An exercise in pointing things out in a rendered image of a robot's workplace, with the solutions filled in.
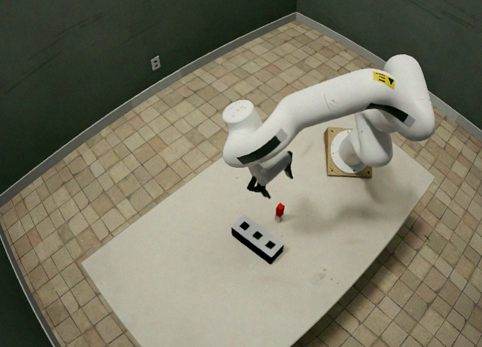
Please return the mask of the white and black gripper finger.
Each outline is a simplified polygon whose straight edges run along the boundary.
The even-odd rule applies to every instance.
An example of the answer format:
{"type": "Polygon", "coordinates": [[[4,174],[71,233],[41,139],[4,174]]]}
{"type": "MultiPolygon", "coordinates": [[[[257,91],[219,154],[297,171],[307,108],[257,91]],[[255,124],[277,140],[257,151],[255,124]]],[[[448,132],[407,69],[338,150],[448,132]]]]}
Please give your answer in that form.
{"type": "Polygon", "coordinates": [[[257,182],[257,179],[255,176],[252,177],[251,181],[249,182],[249,185],[247,187],[247,189],[249,191],[252,191],[252,192],[256,192],[256,193],[260,193],[266,198],[270,199],[271,196],[269,195],[269,193],[267,192],[267,190],[265,189],[266,188],[266,185],[265,186],[261,186],[259,183],[257,183],[257,186],[255,186],[257,182]]]}
{"type": "MultiPolygon", "coordinates": [[[[291,151],[286,151],[286,152],[288,152],[292,158],[293,153],[291,151]]],[[[285,167],[284,172],[290,179],[293,179],[292,171],[291,171],[291,162],[285,167]]]]}

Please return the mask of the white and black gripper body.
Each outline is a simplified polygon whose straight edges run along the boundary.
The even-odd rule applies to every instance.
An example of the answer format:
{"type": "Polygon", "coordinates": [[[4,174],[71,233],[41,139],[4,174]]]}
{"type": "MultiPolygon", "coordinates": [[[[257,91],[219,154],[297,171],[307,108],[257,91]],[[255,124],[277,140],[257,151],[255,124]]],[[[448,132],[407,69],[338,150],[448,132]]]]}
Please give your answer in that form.
{"type": "Polygon", "coordinates": [[[259,164],[256,164],[256,165],[253,165],[253,166],[248,166],[248,168],[249,168],[249,171],[250,171],[252,177],[255,176],[256,179],[257,179],[257,181],[258,181],[258,183],[259,183],[261,186],[265,186],[265,185],[269,184],[278,174],[280,174],[280,173],[285,169],[285,168],[284,168],[284,169],[283,169],[280,173],[278,173],[274,178],[272,178],[269,182],[267,182],[265,179],[262,178],[261,173],[260,173],[260,171],[263,169],[262,166],[260,166],[259,164]]]}

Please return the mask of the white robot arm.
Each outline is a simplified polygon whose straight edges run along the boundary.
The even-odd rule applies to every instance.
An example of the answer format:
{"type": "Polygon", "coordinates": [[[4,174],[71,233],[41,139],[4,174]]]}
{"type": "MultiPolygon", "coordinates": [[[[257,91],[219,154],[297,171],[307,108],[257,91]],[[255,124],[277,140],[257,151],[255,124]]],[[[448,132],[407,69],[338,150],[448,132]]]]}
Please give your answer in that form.
{"type": "Polygon", "coordinates": [[[234,168],[259,164],[262,178],[270,181],[292,161],[283,150],[301,130],[351,114],[356,127],[331,143],[331,158],[346,173],[386,166],[393,155],[390,133],[421,142],[435,130],[422,69],[401,54],[383,71],[361,69],[286,96],[264,124],[250,101],[233,102],[222,114],[228,128],[223,159],[234,168]]]}

